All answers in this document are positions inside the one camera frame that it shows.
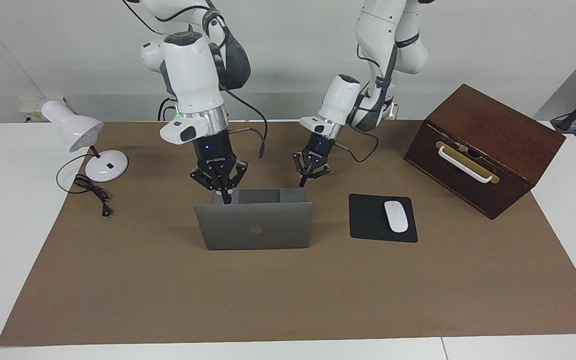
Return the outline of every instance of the box lid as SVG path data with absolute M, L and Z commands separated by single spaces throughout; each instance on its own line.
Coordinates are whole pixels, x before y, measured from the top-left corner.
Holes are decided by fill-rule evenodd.
M 537 184 L 565 137 L 463 84 L 427 118 L 451 139 Z

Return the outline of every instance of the brown table mat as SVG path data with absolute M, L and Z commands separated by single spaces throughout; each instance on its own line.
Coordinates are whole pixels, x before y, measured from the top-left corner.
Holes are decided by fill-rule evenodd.
M 532 194 L 487 219 L 403 160 L 419 121 L 382 124 L 362 164 L 335 148 L 332 173 L 306 185 L 311 248 L 257 251 L 206 250 L 194 205 L 213 194 L 188 176 L 192 145 L 164 142 L 162 126 L 106 124 L 97 148 L 130 158 L 105 184 L 115 215 L 67 196 L 0 346 L 576 333 L 576 269 Z M 259 160 L 254 134 L 232 135 L 249 161 L 240 187 L 296 187 L 308 136 L 272 123 Z M 372 139 L 340 143 L 362 155 Z M 350 193 L 411 198 L 419 242 L 350 238 Z

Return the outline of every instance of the white table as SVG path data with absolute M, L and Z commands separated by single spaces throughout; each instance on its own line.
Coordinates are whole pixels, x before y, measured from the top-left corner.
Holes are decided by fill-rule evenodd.
M 66 198 L 55 172 L 83 153 L 68 153 L 50 123 L 0 123 L 0 333 Z M 80 164 L 67 168 L 62 182 L 72 182 Z M 532 193 L 576 266 L 573 136 Z M 567 360 L 576 359 L 576 335 L 0 348 L 0 359 L 55 358 Z

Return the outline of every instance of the computer mouse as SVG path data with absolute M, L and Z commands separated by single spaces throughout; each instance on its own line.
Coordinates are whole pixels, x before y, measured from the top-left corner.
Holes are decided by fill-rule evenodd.
M 408 230 L 408 217 L 402 203 L 397 200 L 391 200 L 384 202 L 383 206 L 386 209 L 386 216 L 388 217 L 391 230 L 395 233 L 404 233 Z

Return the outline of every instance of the gray laptop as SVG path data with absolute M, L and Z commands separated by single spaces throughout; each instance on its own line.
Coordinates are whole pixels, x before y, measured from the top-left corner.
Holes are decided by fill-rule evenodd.
M 313 204 L 296 189 L 242 189 L 224 205 L 196 205 L 194 213 L 208 250 L 308 248 Z

